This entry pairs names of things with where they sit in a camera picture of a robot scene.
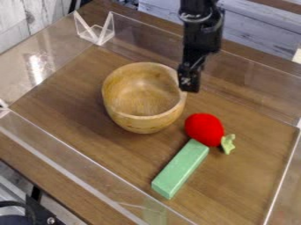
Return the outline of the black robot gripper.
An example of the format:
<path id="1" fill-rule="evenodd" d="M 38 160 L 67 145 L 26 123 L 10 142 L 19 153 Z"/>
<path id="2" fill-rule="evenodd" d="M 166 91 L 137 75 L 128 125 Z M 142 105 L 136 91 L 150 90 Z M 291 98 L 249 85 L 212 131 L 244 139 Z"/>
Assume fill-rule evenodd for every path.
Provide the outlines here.
<path id="1" fill-rule="evenodd" d="M 184 55 L 178 67 L 180 89 L 200 92 L 201 67 L 209 54 L 221 49 L 225 18 L 209 18 L 205 21 L 182 18 L 184 21 Z"/>

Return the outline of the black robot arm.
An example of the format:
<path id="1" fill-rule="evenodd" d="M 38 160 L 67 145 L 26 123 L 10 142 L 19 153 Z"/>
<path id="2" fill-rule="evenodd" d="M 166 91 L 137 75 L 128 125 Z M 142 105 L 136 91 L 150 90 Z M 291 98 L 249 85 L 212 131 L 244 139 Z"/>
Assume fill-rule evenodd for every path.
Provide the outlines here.
<path id="1" fill-rule="evenodd" d="M 218 7 L 218 0 L 180 0 L 180 20 L 184 22 L 180 89 L 198 92 L 206 58 L 221 49 L 225 10 Z"/>

